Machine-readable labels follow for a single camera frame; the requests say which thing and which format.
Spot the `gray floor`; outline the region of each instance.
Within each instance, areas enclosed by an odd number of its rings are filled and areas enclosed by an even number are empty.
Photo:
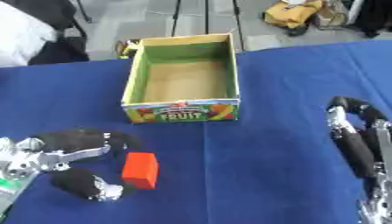
[[[166,37],[171,33],[172,13],[177,0],[82,0],[87,14],[93,18],[87,24],[77,14],[86,29],[89,41],[87,51],[92,60],[115,58],[117,40]],[[289,38],[284,31],[265,24],[258,13],[277,0],[237,0],[241,8],[241,25],[246,48],[249,51],[282,47],[351,42],[362,40],[355,31],[320,31],[311,28],[304,36]],[[193,35],[204,32],[204,0],[182,0],[181,16],[176,35]],[[213,33],[232,32],[235,47],[241,50],[232,1],[210,0],[210,29]],[[388,34],[379,39],[392,39]]]

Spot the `table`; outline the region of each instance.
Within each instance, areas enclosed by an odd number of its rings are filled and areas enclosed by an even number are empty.
[[[318,45],[238,55],[237,122],[129,124],[120,99],[128,60],[0,70],[0,134],[73,127],[121,130],[157,154],[156,190],[113,203],[77,199],[40,175],[11,210],[13,223],[356,223],[363,197],[329,139],[335,95],[392,117],[392,42]],[[121,163],[78,164],[118,181]]]

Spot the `robotic hand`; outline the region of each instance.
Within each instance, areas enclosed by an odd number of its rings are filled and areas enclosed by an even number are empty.
[[[391,123],[365,101],[335,97],[328,107],[331,138],[357,178],[365,180],[367,199],[359,201],[360,222],[392,223]],[[346,112],[357,115],[365,129],[356,129]]]
[[[41,173],[52,173],[52,185],[89,200],[117,200],[124,187],[110,185],[90,171],[71,168],[77,160],[137,149],[128,134],[95,129],[71,129],[38,134],[14,143],[0,138],[0,213]]]

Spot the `white cloth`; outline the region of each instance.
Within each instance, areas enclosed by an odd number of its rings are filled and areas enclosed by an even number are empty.
[[[50,25],[0,2],[0,67],[26,66],[47,41],[56,40]]]
[[[284,3],[287,4],[305,4],[306,0],[282,0]]]

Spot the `black chair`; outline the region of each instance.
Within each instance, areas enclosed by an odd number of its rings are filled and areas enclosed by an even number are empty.
[[[88,35],[74,18],[76,8],[68,0],[3,0],[7,4],[45,22],[58,32],[58,41],[47,42],[30,65],[89,60]],[[66,29],[76,28],[79,37],[66,37]]]
[[[88,22],[89,24],[93,23],[93,19],[91,17],[88,16],[88,14],[86,13],[86,10],[84,9],[83,3],[81,2],[81,0],[76,0],[76,3],[79,6],[81,15],[84,17],[84,20],[86,20],[86,22]]]

